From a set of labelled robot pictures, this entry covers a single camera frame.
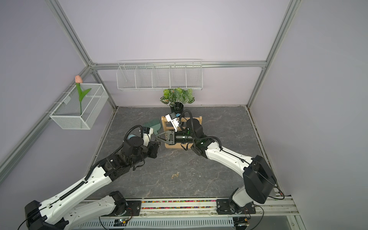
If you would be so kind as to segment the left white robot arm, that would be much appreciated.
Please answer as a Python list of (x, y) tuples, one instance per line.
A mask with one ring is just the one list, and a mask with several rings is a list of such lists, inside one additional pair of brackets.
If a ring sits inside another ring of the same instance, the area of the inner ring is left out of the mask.
[(124, 138), (122, 145), (93, 165), (84, 178), (47, 200), (27, 204), (23, 223), (30, 230), (69, 230), (99, 216), (133, 216), (134, 212), (119, 191), (94, 203), (78, 204), (130, 170), (142, 167), (146, 158), (156, 158), (160, 144), (148, 135)]

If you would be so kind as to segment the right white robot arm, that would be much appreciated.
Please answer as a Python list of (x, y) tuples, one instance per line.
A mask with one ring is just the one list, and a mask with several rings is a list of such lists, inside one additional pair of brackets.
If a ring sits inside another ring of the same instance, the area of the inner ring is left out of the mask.
[(242, 187), (228, 199), (217, 200), (218, 214), (239, 214), (254, 202), (264, 204), (277, 187), (277, 179), (262, 156), (249, 157), (223, 147), (218, 138), (204, 135), (197, 119), (186, 119), (185, 126), (181, 125), (179, 118), (171, 118), (170, 115), (163, 117), (162, 121), (172, 124), (171, 129), (156, 136), (167, 146), (190, 144), (197, 155), (216, 161), (242, 177)]

